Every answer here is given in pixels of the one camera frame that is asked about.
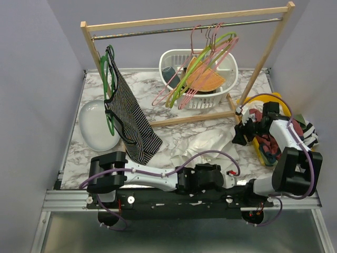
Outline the maroon red garment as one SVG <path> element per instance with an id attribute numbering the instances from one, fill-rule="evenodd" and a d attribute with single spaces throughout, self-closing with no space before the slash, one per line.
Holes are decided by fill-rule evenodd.
<path id="1" fill-rule="evenodd" d="M 262 118 L 262 112 L 258 109 L 249 109 L 249 113 L 254 115 L 253 120 L 255 120 L 256 122 L 260 121 Z M 299 136 L 300 140 L 304 141 L 303 130 L 300 124 L 295 119 L 292 120 L 292 123 L 295 132 Z M 276 165 L 276 162 L 278 162 L 278 160 L 280 159 L 282 152 L 275 138 L 272 137 L 270 134 L 265 134 L 262 137 L 256 136 L 255 138 L 259 143 L 259 152 L 264 159 L 265 165 Z"/>

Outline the dark bowl in basket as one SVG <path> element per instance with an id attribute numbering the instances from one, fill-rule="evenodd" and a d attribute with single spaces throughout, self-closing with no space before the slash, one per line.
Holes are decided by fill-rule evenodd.
<path id="1" fill-rule="evenodd" d="M 180 74 L 180 80 L 181 80 L 183 77 L 185 77 L 186 71 L 187 71 L 187 68 L 184 67 L 183 70 L 181 71 L 181 74 Z M 216 90 L 208 91 L 208 92 L 197 91 L 197 95 L 213 94 L 213 93 L 215 93 L 215 92 L 216 92 Z"/>

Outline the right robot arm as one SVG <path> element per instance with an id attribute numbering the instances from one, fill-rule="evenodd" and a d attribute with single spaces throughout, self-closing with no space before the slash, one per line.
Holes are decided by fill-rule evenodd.
<path id="1" fill-rule="evenodd" d="M 242 193 L 242 200 L 247 206 L 255 206 L 261 196 L 280 194 L 293 199 L 303 199 L 314 194 L 321 170 L 323 157 L 312 151 L 297 135 L 290 117 L 280 114 L 277 102 L 263 105 L 261 114 L 252 109 L 237 113 L 242 119 L 234 127 L 234 144 L 247 145 L 254 138 L 269 135 L 273 137 L 281 151 L 280 159 L 273 174 L 264 179 L 255 179 L 252 187 Z"/>

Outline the white oval plate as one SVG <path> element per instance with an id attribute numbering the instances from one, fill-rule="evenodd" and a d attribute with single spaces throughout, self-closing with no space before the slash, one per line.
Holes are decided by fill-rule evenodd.
<path id="1" fill-rule="evenodd" d="M 84 142 L 94 151 L 108 151 L 119 143 L 118 132 L 112 135 L 108 128 L 103 100 L 84 104 L 78 115 L 78 124 Z"/>

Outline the yellow plastic bin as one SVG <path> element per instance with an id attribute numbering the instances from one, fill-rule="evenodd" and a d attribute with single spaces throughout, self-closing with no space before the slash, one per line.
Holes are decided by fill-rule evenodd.
<path id="1" fill-rule="evenodd" d="M 280 112 L 282 114 L 284 114 L 285 116 L 291 116 L 291 112 L 288 108 L 288 106 L 281 100 L 281 95 L 277 92 L 275 93 L 261 93 L 255 96 L 251 96 L 251 97 L 247 97 L 244 102 L 243 105 L 245 107 L 249 107 L 250 105 L 256 105 L 256 101 L 258 101 L 260 104 L 262 103 L 266 103 L 266 102 L 278 102 L 279 106 L 281 108 Z M 252 145 L 254 146 L 254 149 L 256 151 L 257 157 L 261 163 L 261 165 L 263 166 L 269 166 L 271 167 L 272 164 L 268 163 L 265 156 L 261 153 L 259 147 L 260 144 L 258 142 L 258 140 L 256 138 L 254 138 L 252 140 Z"/>

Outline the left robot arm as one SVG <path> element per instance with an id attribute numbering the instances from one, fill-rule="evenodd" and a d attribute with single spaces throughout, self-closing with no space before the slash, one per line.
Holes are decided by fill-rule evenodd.
<path id="1" fill-rule="evenodd" d="M 187 165 L 195 158 L 206 153 L 218 153 L 229 158 L 237 170 L 221 173 L 217 164 L 196 164 L 194 168 Z M 113 192 L 124 185 L 153 187 L 164 192 L 177 194 L 197 194 L 204 190 L 221 191 L 236 185 L 235 177 L 239 176 L 239 164 L 227 153 L 216 150 L 202 151 L 175 169 L 159 169 L 134 162 L 128 162 L 126 153 L 116 151 L 91 159 L 89 178 L 80 184 L 87 192 L 100 194 L 98 201 L 105 208 L 116 204 L 117 196 Z"/>

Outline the dark teal cup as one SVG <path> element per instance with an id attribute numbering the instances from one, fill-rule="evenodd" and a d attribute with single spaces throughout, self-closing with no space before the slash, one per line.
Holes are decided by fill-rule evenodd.
<path id="1" fill-rule="evenodd" d="M 180 83 L 180 78 L 177 75 L 175 69 L 173 67 L 168 66 L 162 69 L 162 75 L 164 81 L 169 85 L 171 88 L 176 88 Z"/>

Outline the white plastic laundry basket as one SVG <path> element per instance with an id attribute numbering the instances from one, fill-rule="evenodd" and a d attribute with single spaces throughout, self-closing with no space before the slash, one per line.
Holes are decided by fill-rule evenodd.
<path id="1" fill-rule="evenodd" d="M 191 54 L 190 49 L 172 49 L 164 52 L 159 60 L 160 78 L 164 85 L 167 85 L 168 79 L 164 78 L 163 69 L 169 68 L 172 74 L 181 74 L 181 65 L 188 66 L 186 59 Z M 225 82 L 213 93 L 197 93 L 189 103 L 184 107 L 188 110 L 206 110 L 218 106 L 220 101 L 234 88 L 239 77 L 239 71 L 234 56 L 229 53 L 221 62 L 215 62 L 217 65 L 215 72 L 225 78 Z"/>

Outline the wooden clothes rack frame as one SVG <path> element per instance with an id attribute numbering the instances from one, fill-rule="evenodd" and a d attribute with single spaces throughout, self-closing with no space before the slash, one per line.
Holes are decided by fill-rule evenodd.
<path id="1" fill-rule="evenodd" d="M 91 36 L 90 32 L 115 30 L 115 29 L 130 28 L 130 27 L 142 27 L 142 26 L 151 26 L 151 25 L 163 25 L 163 24 L 172 24 L 172 23 L 183 23 L 183 22 L 283 13 L 282 18 L 276 19 L 277 21 L 280 20 L 280 23 L 276 26 L 273 32 L 273 35 L 271 36 L 261 59 L 256 65 L 253 71 L 253 74 L 251 75 L 251 78 L 247 86 L 245 87 L 244 92 L 242 93 L 240 97 L 239 105 L 241 105 L 243 104 L 244 100 L 247 98 L 263 65 L 265 64 L 270 53 L 272 52 L 274 45 L 276 44 L 278 38 L 280 37 L 294 9 L 295 9 L 295 4 L 293 3 L 293 1 L 289 1 L 286 6 L 282 6 L 282 7 L 249 9 L 249 10 L 243 10 L 243 11 L 231 11 L 231 12 L 222 12 L 222 13 L 196 14 L 196 15 L 188 15 L 188 16 L 165 17 L 165 18 L 155 18 L 155 19 L 150 19 L 150 20 L 127 21 L 127 22 L 107 23 L 107 24 L 97 24 L 97 25 L 88 25 L 85 21 L 82 21 L 81 30 L 86 40 L 86 44 L 89 48 L 91 56 L 96 65 L 96 68 L 102 78 L 102 71 L 100 69 L 99 53 L 96 50 L 95 45 L 94 45 L 95 40 L 106 40 L 106 39 L 118 38 L 118 37 L 133 37 L 133 36 L 138 36 L 138 35 L 142 36 L 142 35 L 148 35 L 148 33 L 130 34 L 130 35 L 129 34 L 109 35 L 109 36 L 107 35 L 107 36 L 101 37 L 101 36 Z M 235 115 L 235 105 L 233 104 L 233 101 L 230 95 L 227 95 L 226 97 L 232 109 L 231 111 L 211 113 L 211 114 L 202 114 L 202 115 L 196 115 L 196 116 L 191 116 L 187 118 L 177 118 L 177 119 L 151 122 L 151 126 L 164 127 L 164 126 L 176 125 L 176 124 L 181 124 L 181 123 L 191 123 L 191 122 L 197 122 L 197 121 L 214 120 L 214 119 L 221 119 L 221 118 L 228 118 L 228 117 L 234 117 L 236 119 L 236 122 L 238 122 L 239 117 Z"/>

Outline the metal hanging rod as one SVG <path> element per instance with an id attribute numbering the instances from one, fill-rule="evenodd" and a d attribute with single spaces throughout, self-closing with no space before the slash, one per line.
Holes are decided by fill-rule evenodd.
<path id="1" fill-rule="evenodd" d="M 255 21 L 245 21 L 245 22 L 236 22 L 236 23 L 226 23 L 221 24 L 220 27 L 235 27 L 235 26 L 245 26 L 245 25 L 255 25 L 255 24 L 265 24 L 265 23 L 275 23 L 283 21 L 283 18 L 269 18 L 266 20 L 255 20 Z M 95 40 L 110 40 L 115 38 L 126 38 L 126 37 L 138 37 L 146 35 L 156 35 L 156 34 L 165 34 L 165 33 L 177 33 L 177 32 L 187 32 L 192 30 L 204 30 L 207 28 L 215 28 L 217 24 L 197 26 L 194 27 L 180 27 L 172 29 L 163 29 L 163 30 L 152 30 L 152 31 L 141 31 L 141 32 L 132 32 L 132 33 L 121 33 L 121 34 L 111 34 L 111 35 L 94 35 L 92 39 Z"/>

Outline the white tank top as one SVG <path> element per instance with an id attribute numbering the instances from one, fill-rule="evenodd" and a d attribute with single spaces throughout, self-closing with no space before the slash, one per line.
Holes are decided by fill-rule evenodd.
<path id="1" fill-rule="evenodd" d="M 239 160 L 232 139 L 235 132 L 233 128 L 228 130 L 213 129 L 199 133 L 183 141 L 171 152 L 171 162 L 174 167 L 179 167 L 192 156 L 207 150 L 222 151 L 230 155 L 235 161 Z M 221 169 L 235 169 L 235 164 L 228 157 L 218 153 L 205 153 L 195 158 L 188 167 L 193 168 L 197 164 L 218 164 Z"/>

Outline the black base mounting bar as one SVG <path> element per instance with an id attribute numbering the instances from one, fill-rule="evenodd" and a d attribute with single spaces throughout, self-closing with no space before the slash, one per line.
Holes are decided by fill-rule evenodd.
<path id="1" fill-rule="evenodd" d="M 266 197 L 254 194 L 250 185 L 192 194 L 155 188 L 119 188 L 111 192 L 89 189 L 88 193 L 93 198 L 88 208 L 98 209 L 102 203 L 126 220 L 241 219 L 245 215 L 242 208 L 266 206 Z"/>

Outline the dark green hanger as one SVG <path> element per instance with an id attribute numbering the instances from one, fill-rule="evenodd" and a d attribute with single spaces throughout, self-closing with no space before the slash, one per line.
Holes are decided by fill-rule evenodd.
<path id="1" fill-rule="evenodd" d="M 102 72 L 102 82 L 103 82 L 103 92 L 104 92 L 104 100 L 107 100 L 111 97 L 108 94 L 108 91 L 112 92 L 115 90 L 114 84 L 114 73 L 110 68 L 112 65 L 110 64 L 110 60 L 115 56 L 114 48 L 112 45 L 109 45 L 105 50 L 105 55 L 103 55 L 100 59 L 100 67 Z M 109 132 L 112 136 L 114 136 L 114 121 L 109 113 L 105 111 L 106 122 L 109 129 Z"/>

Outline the striped black tank top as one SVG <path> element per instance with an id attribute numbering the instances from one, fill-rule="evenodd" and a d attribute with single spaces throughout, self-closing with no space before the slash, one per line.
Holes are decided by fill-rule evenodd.
<path id="1" fill-rule="evenodd" d="M 129 158 L 146 165 L 160 149 L 163 141 L 158 137 L 126 80 L 116 66 L 114 58 L 110 60 L 114 73 L 115 90 L 104 100 L 107 113 L 113 118 L 114 131 L 121 137 Z"/>

